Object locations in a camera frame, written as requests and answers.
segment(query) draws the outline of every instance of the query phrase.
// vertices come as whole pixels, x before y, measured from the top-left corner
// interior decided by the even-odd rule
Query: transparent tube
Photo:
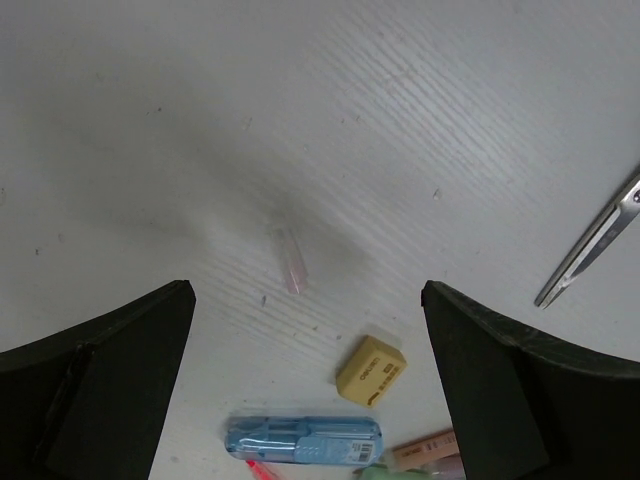
[[[284,282],[289,293],[299,294],[307,288],[307,268],[291,228],[284,222],[271,227]]]

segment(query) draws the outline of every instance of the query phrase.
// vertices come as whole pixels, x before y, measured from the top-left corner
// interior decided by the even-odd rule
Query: white table
[[[640,158],[640,6],[9,0],[0,21],[0,350],[191,280],[153,480],[249,479],[222,445],[236,411],[360,413],[332,379],[371,331],[409,363],[374,412],[387,444],[450,425],[428,279],[640,360],[640,224],[533,306]]]

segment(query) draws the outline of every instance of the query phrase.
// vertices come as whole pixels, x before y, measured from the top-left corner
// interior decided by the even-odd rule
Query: yellow eraser
[[[338,393],[373,408],[406,366],[400,350],[367,335],[338,374]]]

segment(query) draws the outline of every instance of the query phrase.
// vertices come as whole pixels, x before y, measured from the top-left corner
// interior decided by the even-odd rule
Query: scissors
[[[640,175],[627,183],[591,224],[534,302],[547,308],[640,213]]]

